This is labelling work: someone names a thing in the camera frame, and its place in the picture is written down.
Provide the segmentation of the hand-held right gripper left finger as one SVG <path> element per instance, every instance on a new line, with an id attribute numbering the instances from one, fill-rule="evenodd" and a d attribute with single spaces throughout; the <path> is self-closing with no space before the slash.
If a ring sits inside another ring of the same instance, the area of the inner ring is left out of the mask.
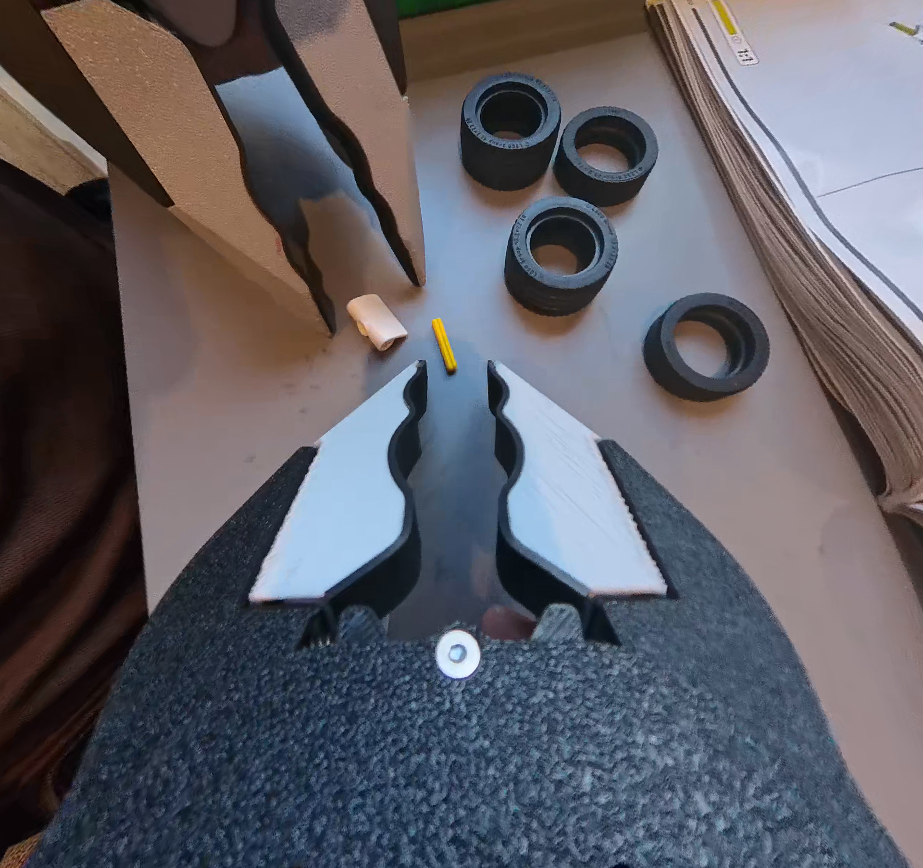
<path id="1" fill-rule="evenodd" d="M 420 359 L 314 443 L 250 604 L 399 605 L 409 595 L 420 568 L 409 477 L 427 394 Z"/>

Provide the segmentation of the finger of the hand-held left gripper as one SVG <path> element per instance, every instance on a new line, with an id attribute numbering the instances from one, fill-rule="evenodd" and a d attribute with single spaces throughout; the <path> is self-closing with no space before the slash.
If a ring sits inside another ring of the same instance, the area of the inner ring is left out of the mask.
<path id="1" fill-rule="evenodd" d="M 423 286 L 424 228 L 397 0 L 261 0 L 261 20 L 402 270 Z"/>
<path id="2" fill-rule="evenodd" d="M 182 42 L 110 0 L 41 15 L 169 195 L 169 211 L 277 304 L 333 335 L 322 280 L 294 267 L 292 244 L 257 205 L 237 133 Z"/>

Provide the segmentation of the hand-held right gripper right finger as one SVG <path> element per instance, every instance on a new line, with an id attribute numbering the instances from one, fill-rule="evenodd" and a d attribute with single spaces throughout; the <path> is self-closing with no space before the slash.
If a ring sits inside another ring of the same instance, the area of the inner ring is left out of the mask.
<path id="1" fill-rule="evenodd" d="M 510 559 L 582 598 L 665 597 L 602 439 L 502 362 L 488 363 L 487 378 L 495 456 L 507 474 L 499 535 Z"/>

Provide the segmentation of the white brick connector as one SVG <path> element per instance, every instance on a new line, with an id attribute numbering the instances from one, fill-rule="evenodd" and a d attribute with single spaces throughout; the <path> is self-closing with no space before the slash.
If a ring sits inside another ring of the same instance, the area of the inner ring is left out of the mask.
<path id="1" fill-rule="evenodd" d="M 353 297 L 346 309 L 358 331 L 379 353 L 408 336 L 406 328 L 377 294 Z"/>

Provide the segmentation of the white instruction booklet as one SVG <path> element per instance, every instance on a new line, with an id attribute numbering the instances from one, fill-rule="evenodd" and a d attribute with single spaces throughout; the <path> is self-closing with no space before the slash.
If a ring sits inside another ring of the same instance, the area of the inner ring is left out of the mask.
<path id="1" fill-rule="evenodd" d="M 922 0 L 646 0 L 826 391 L 922 521 Z"/>

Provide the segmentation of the grey desk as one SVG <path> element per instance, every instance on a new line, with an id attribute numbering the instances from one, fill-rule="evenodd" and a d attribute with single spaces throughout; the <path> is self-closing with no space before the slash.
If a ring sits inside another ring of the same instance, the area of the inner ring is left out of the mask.
<path id="1" fill-rule="evenodd" d="M 514 193 L 472 181 L 459 156 L 462 101 L 516 71 L 558 95 L 563 120 L 597 105 L 639 113 L 660 144 L 639 196 L 608 214 L 615 271 L 564 319 L 520 307 L 503 280 L 507 239 L 551 174 Z M 412 286 L 373 213 L 283 71 L 224 88 L 263 188 L 294 214 L 337 308 L 329 338 L 263 289 L 125 175 L 110 175 L 148 603 L 298 447 L 417 359 L 428 365 L 423 453 L 412 475 L 422 571 L 394 614 L 399 637 L 478 624 L 512 603 L 495 569 L 499 490 L 486 365 L 497 359 L 603 438 L 618 442 L 729 549 L 801 656 L 837 743 L 907 860 L 921 866 L 921 544 L 883 516 L 875 485 L 798 338 L 647 32 L 413 80 L 426 284 Z M 680 297 L 718 292 L 763 321 L 769 366 L 749 391 L 686 403 L 641 355 Z M 408 331 L 375 351 L 347 312 L 377 294 Z M 431 320 L 445 325 L 446 374 Z"/>

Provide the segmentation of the black toy tyre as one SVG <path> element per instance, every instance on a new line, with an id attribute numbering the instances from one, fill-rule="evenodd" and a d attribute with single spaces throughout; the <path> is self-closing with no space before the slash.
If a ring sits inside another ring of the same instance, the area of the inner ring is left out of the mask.
<path id="1" fill-rule="evenodd" d="M 462 164 L 482 186 L 524 189 L 547 171 L 560 124 L 560 102 L 543 80 L 511 71 L 486 77 L 461 107 Z"/>
<path id="2" fill-rule="evenodd" d="M 707 376 L 690 366 L 678 350 L 676 329 L 694 322 L 717 331 L 728 357 L 727 370 Z M 733 297 L 698 293 L 676 300 L 653 320 L 642 345 L 645 366 L 667 392 L 690 402 L 726 399 L 751 388 L 765 372 L 770 339 L 759 316 Z"/>
<path id="3" fill-rule="evenodd" d="M 557 274 L 536 258 L 536 249 L 561 247 L 579 268 Z M 530 311 L 564 317 L 590 305 L 617 263 L 615 229 L 595 205 L 572 197 L 549 197 L 523 210 L 512 225 L 504 262 L 511 296 Z"/>
<path id="4" fill-rule="evenodd" d="M 629 167 L 609 171 L 587 163 L 580 150 L 605 145 L 625 157 Z M 616 106 L 600 106 L 575 115 L 566 125 L 553 163 L 560 188 L 597 207 L 631 201 L 657 162 L 658 142 L 638 114 Z"/>

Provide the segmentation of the person's brown shirt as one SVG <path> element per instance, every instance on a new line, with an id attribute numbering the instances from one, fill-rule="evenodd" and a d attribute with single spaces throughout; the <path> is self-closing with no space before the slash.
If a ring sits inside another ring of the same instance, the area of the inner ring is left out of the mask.
<path id="1" fill-rule="evenodd" d="M 52 819 L 147 619 L 112 221 L 2 162 L 2 854 Z"/>

